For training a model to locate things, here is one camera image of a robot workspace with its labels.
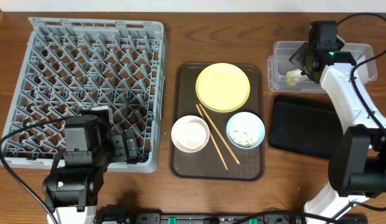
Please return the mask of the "white tissue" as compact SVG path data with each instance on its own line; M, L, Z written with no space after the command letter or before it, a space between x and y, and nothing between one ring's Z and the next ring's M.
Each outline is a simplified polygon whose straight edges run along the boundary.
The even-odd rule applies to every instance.
M288 71L286 72L286 77L287 78L304 78L304 75L303 75L303 72L300 70L300 69L296 69L296 70L292 70L292 71Z

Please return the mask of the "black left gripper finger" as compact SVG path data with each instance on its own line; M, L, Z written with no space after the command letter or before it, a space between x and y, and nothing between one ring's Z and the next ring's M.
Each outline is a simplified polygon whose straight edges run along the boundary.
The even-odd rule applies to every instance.
M124 130L127 161L132 161L138 156L138 146L132 129Z
M111 137L113 147L115 148L115 155L112 162L126 162L126 149L122 135L115 135Z

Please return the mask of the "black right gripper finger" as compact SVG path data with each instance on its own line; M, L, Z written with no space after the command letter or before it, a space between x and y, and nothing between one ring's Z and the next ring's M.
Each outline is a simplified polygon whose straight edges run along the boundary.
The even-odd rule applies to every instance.
M295 66L302 66L305 57L307 56L309 44L304 42L296 52L289 58L289 61Z
M306 55L304 58L303 65L304 65L304 72L308 76L308 78L315 83L319 83L320 77L321 77L320 58L314 54Z

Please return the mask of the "light blue bowl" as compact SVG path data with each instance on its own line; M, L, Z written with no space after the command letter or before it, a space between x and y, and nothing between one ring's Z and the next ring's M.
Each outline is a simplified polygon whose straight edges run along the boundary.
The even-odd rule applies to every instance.
M258 141L252 147L241 147L235 144L230 138L230 132L232 130L253 131L258 136ZM226 126L227 137L234 146L241 149L253 149L259 146L265 138L265 125L262 119L254 113L239 112L234 114L227 122Z

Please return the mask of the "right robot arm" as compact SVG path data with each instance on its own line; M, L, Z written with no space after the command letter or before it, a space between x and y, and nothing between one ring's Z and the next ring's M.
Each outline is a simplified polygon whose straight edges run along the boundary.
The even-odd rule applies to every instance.
M338 25L310 23L309 40L289 59L326 91L343 130L329 160L329 182L305 203L302 223L337 223L354 206L386 192L386 118L360 80L362 64L343 49Z

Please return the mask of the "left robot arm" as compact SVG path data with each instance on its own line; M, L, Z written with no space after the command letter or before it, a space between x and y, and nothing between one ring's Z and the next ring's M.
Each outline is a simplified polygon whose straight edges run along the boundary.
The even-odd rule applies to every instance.
M113 162L125 164L137 156L136 141L124 131L112 135L109 106L82 110L65 121L64 151L54 157L43 191L49 223L133 223L122 205L97 209L103 174Z

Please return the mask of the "green snack wrapper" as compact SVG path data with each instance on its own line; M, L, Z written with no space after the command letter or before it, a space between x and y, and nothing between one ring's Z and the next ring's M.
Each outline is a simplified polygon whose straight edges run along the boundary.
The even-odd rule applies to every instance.
M298 84L299 82L301 81L305 81L307 79L307 76L305 75L304 78L287 78L286 77L286 85L287 86L295 86L296 84Z

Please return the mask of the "rice and nut scraps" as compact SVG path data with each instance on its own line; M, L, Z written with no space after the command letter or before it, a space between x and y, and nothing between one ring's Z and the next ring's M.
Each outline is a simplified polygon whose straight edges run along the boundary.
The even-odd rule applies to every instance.
M253 131L232 130L230 132L232 141L241 147L252 147L257 141L258 136Z

